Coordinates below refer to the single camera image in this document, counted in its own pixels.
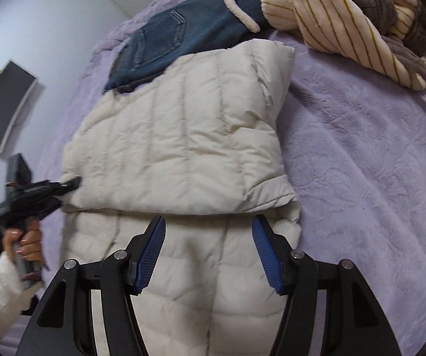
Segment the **person's left hand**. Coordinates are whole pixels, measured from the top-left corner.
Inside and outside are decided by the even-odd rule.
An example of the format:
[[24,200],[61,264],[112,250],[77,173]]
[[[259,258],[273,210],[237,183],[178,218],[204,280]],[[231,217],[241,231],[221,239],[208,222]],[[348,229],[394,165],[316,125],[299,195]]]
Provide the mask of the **person's left hand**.
[[15,262],[15,256],[20,255],[24,260],[45,264],[42,255],[42,232],[39,221],[31,219],[26,232],[17,228],[5,230],[3,248],[10,260]]

